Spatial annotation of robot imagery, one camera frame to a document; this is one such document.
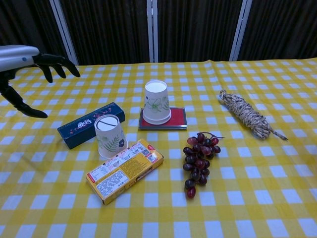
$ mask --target curtain fold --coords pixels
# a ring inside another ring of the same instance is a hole
[[[253,0],[238,60],[317,57],[316,0]]]
[[[159,62],[229,60],[242,0],[158,0]]]
[[[0,1],[0,45],[35,46],[67,58],[49,0]]]
[[[61,0],[79,64],[149,62],[146,0]]]

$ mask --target dark blue rectangular box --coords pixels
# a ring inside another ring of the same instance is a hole
[[[116,103],[110,103],[66,125],[62,125],[61,127],[57,128],[57,130],[67,144],[68,148],[72,149],[77,145],[80,145],[85,141],[95,137],[95,120],[100,116],[108,114],[116,115],[120,122],[125,120],[124,111]]]

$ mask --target red coaster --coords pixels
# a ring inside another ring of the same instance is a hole
[[[141,108],[139,129],[140,130],[186,130],[187,121],[184,108],[170,108],[171,119],[162,125],[153,125],[143,119],[143,108]]]

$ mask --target twine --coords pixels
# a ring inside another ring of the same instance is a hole
[[[243,98],[234,94],[227,94],[226,90],[222,90],[220,92],[220,98],[224,101],[230,111],[232,111],[243,122],[243,124],[250,128],[259,138],[266,139],[272,132],[281,139],[288,140],[285,136],[273,130],[273,128],[265,120],[265,117],[256,112]]]

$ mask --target grape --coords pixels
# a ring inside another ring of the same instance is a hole
[[[216,144],[218,144],[218,142],[219,142],[219,139],[217,137],[214,137],[213,139],[211,139],[212,145],[216,145]]]
[[[207,183],[207,178],[206,178],[206,176],[205,176],[204,174],[201,174],[201,175],[200,175],[200,178],[199,178],[199,180],[198,180],[198,182],[199,182],[199,184],[201,184],[201,185],[205,185],[205,184]]]
[[[191,155],[191,154],[194,153],[194,151],[191,148],[189,148],[189,147],[185,147],[183,149],[183,152],[185,153],[185,155]]]
[[[199,169],[195,166],[193,172],[199,173]]]
[[[186,156],[186,158],[185,158],[185,161],[186,161],[186,163],[188,163],[188,164],[194,164],[194,163],[196,162],[196,160],[197,160],[196,155],[188,155],[188,156]]]
[[[196,184],[195,181],[188,179],[185,181],[185,188],[189,189],[191,187],[195,187],[195,184]]]
[[[211,153],[210,155],[206,155],[206,158],[211,160],[213,158],[213,156],[214,156],[214,153]]]
[[[200,178],[200,175],[199,175],[199,173],[192,171],[192,172],[190,173],[190,178],[193,179],[193,180],[195,180],[195,181],[198,181],[199,178]]]
[[[210,155],[211,150],[207,146],[202,146],[202,152],[203,152],[204,155]]]
[[[199,170],[202,170],[205,167],[205,162],[203,160],[197,160],[195,162],[195,165]]]
[[[197,139],[194,137],[190,137],[187,139],[187,143],[190,145],[195,145],[195,144],[197,144]]]
[[[197,158],[198,158],[198,159],[203,159],[203,158],[204,158],[203,152],[200,151],[200,152],[197,154]]]
[[[196,145],[193,146],[193,151],[200,152],[200,150],[201,150],[200,144],[196,144]]]
[[[202,174],[205,175],[205,176],[208,176],[209,173],[210,173],[210,172],[209,172],[209,169],[206,169],[206,168],[205,168],[205,169],[202,170]]]
[[[187,196],[188,198],[194,198],[196,195],[196,189],[195,187],[192,187],[190,188],[188,191],[187,191]]]
[[[202,143],[205,139],[205,135],[204,134],[198,134],[197,136],[197,140],[198,140],[198,143]]]
[[[220,147],[219,146],[217,146],[217,145],[215,145],[214,147],[213,147],[213,150],[214,150],[214,152],[216,153],[216,154],[219,154],[220,153]]]
[[[190,171],[194,169],[194,166],[191,164],[183,164],[183,169],[186,171]]]
[[[210,162],[208,160],[204,160],[205,168],[208,168],[210,166]]]
[[[206,138],[204,140],[204,143],[203,143],[204,146],[210,146],[211,145],[211,140],[209,138]]]

